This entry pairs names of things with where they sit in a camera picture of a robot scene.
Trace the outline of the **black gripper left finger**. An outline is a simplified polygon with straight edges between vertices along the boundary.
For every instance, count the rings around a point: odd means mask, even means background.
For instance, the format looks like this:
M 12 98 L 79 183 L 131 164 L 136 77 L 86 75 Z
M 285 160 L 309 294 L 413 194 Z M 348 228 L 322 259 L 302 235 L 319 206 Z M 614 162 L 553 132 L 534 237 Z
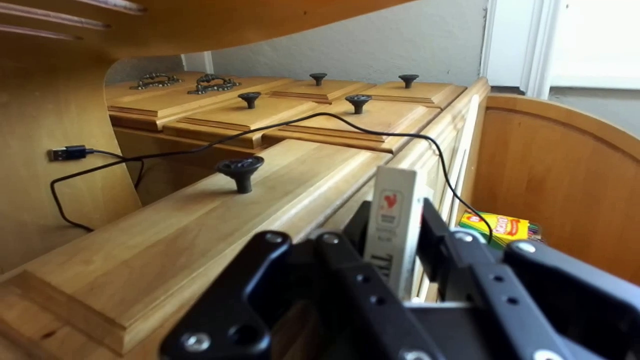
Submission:
M 164 336 L 161 360 L 277 360 L 279 326 L 306 306 L 319 329 L 295 360 L 440 360 L 435 339 L 337 231 L 257 234 Z

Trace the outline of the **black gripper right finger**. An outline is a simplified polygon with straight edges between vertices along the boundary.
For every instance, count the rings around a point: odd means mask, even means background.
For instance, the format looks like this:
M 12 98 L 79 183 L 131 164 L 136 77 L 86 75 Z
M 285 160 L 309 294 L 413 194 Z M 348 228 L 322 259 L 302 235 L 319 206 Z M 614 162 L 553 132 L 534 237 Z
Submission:
M 464 300 L 525 358 L 640 360 L 640 288 L 538 240 L 495 250 L 451 230 L 430 199 L 418 255 L 443 300 Z

